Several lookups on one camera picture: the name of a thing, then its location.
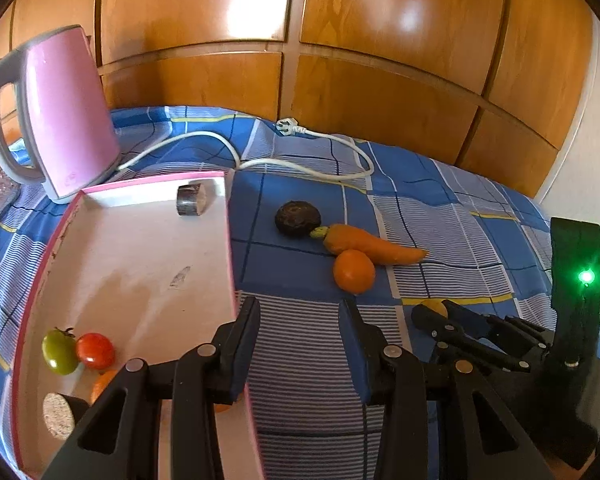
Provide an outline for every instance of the pink electric kettle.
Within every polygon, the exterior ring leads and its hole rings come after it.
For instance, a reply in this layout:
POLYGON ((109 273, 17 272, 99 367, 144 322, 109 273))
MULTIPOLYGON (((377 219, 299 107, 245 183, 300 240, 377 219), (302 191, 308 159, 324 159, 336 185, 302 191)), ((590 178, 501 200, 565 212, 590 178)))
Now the pink electric kettle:
POLYGON ((80 25, 37 36, 3 57, 0 88, 8 83, 33 166, 17 163, 0 126, 0 166, 13 180, 42 183, 51 200, 66 203, 115 170, 120 146, 80 25))

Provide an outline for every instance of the orange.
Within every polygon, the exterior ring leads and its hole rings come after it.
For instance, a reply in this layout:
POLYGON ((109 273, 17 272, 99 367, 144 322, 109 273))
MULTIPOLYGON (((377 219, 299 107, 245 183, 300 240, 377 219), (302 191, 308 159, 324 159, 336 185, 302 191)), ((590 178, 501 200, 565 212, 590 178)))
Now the orange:
POLYGON ((92 406, 117 373, 117 370, 108 370, 96 379, 96 381, 93 383, 93 388, 91 389, 90 401, 92 406))
POLYGON ((337 285, 351 294, 369 290, 376 279, 376 268, 365 253, 355 249, 342 251, 333 264, 337 285))

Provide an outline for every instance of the red tomato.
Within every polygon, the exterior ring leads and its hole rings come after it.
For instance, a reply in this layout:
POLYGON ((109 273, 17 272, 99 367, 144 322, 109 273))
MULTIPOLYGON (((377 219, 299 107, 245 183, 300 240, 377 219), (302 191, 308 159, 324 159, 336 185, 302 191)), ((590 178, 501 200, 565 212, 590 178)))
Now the red tomato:
POLYGON ((87 367, 104 370, 113 364, 116 351, 108 338, 96 332, 83 335, 75 344, 78 359, 87 367))

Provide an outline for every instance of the dark round fruit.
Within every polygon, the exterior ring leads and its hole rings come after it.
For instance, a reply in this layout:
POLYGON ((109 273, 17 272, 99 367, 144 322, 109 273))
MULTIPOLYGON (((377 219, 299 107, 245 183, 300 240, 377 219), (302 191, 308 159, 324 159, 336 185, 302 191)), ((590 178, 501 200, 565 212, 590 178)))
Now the dark round fruit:
POLYGON ((278 231, 293 238, 307 236, 322 223, 320 211, 302 200, 287 202, 278 209, 275 220, 278 231))

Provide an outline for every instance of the green tomato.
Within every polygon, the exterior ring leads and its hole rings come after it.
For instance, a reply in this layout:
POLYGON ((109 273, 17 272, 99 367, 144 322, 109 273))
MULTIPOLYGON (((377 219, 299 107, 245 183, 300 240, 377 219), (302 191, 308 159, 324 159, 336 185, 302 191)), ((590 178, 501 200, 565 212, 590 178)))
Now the green tomato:
POLYGON ((68 375, 77 367, 80 360, 75 353, 73 328, 49 330, 42 340, 42 355, 46 364, 56 374, 68 375))

